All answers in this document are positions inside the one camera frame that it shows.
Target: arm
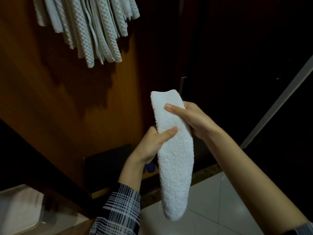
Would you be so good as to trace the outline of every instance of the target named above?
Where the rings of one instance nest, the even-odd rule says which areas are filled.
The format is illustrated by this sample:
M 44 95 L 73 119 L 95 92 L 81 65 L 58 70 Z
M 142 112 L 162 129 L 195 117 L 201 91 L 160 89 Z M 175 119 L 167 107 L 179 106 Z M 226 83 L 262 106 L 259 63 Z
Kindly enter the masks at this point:
M 308 222 L 224 130 L 196 104 L 184 104 L 186 109 L 169 104 L 165 109 L 183 117 L 205 142 L 264 233 L 282 234 Z
M 89 235 L 138 234 L 140 226 L 140 184 L 145 164 L 152 161 L 162 144 L 178 132 L 174 127 L 158 134 L 150 127 L 126 160 L 116 186 L 102 207 Z

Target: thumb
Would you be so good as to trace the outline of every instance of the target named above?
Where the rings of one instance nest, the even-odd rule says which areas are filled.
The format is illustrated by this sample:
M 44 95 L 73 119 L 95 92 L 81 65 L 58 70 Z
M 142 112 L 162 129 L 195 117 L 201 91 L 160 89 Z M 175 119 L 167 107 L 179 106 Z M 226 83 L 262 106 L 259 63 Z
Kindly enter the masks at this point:
M 175 136 L 175 134 L 177 134 L 178 132 L 178 128 L 175 126 L 171 129 L 166 130 L 165 132 L 159 134 L 158 137 L 158 142 L 160 144 L 165 143 L 167 140 L 173 138 Z
M 181 116 L 183 118 L 185 118 L 187 115 L 186 109 L 180 108 L 180 107 L 175 106 L 175 105 L 171 105 L 169 103 L 165 104 L 164 109 L 167 110 L 168 112 L 171 112 L 171 113 L 178 115 L 178 116 Z

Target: tiled floor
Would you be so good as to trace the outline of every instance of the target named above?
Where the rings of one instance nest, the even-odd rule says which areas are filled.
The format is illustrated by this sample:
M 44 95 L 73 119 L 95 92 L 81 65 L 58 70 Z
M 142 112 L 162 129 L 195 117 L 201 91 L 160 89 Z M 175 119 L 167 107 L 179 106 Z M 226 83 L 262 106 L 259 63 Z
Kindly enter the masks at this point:
M 140 235 L 261 235 L 263 234 L 225 174 L 190 187 L 187 210 L 168 221 L 161 201 L 141 211 Z

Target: hand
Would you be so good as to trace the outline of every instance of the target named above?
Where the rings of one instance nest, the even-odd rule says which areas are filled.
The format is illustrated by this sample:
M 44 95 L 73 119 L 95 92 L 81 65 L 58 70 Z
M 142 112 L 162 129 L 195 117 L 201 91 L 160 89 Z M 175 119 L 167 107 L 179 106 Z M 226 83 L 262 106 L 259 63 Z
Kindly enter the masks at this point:
M 160 150 L 163 143 L 178 132 L 175 126 L 165 132 L 158 134 L 155 126 L 151 126 L 147 133 L 143 136 L 142 140 L 132 153 L 142 163 L 150 163 Z
M 220 129 L 195 103 L 184 102 L 184 106 L 186 109 L 167 103 L 164 108 L 168 112 L 184 118 L 193 128 L 193 134 L 202 140 L 208 133 Z

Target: left hand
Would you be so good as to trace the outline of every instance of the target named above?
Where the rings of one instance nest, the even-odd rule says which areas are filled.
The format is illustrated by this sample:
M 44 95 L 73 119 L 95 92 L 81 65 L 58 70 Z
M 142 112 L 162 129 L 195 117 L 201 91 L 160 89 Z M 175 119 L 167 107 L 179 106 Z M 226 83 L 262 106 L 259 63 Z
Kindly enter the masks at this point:
M 137 157 L 142 163 L 150 163 L 160 150 L 162 144 L 174 137 L 177 132 L 178 128 L 175 126 L 158 134 L 155 126 L 151 126 L 133 151 L 133 156 Z

